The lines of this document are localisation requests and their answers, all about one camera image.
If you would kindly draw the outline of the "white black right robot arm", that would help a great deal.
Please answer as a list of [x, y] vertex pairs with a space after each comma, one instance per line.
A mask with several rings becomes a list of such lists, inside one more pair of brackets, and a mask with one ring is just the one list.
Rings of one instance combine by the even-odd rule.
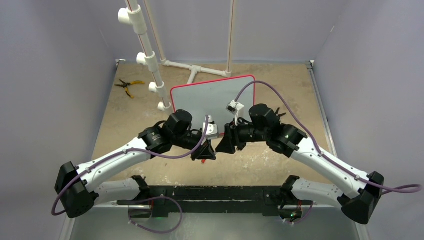
[[265, 142], [275, 153], [309, 166], [330, 181], [324, 184], [290, 176], [280, 191], [284, 202], [313, 201], [341, 209], [358, 224], [369, 223], [383, 194], [379, 186], [384, 184], [385, 178], [380, 173], [367, 173], [343, 162], [315, 145], [312, 137], [299, 128], [281, 123], [266, 104], [249, 109], [250, 121], [239, 116], [244, 110], [241, 103], [232, 101], [226, 109], [234, 115], [234, 120], [224, 126], [224, 136], [216, 152], [235, 154], [247, 143]]

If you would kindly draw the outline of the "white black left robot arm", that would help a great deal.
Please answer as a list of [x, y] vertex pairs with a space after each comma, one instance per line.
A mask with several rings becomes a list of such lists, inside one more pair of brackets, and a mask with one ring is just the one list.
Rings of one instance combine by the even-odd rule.
[[53, 216], [66, 214], [70, 219], [87, 213], [98, 204], [130, 200], [146, 203], [149, 191], [140, 176], [123, 181], [109, 179], [122, 171], [155, 157], [178, 160], [215, 160], [216, 154], [207, 138], [212, 117], [206, 115], [201, 129], [192, 128], [192, 115], [177, 110], [167, 120], [143, 130], [124, 146], [101, 158], [74, 165], [71, 161], [60, 168], [54, 185], [57, 197], [51, 207]]

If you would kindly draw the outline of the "pink-rimmed whiteboard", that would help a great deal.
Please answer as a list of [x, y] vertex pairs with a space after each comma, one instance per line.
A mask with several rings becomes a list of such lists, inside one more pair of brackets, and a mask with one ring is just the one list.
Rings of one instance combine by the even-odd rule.
[[234, 119], [234, 115], [226, 110], [227, 105], [244, 86], [255, 80], [253, 75], [242, 75], [175, 86], [170, 90], [173, 108], [192, 115], [193, 129], [201, 129], [205, 116], [211, 116], [210, 120], [217, 125], [222, 136], [225, 124]]

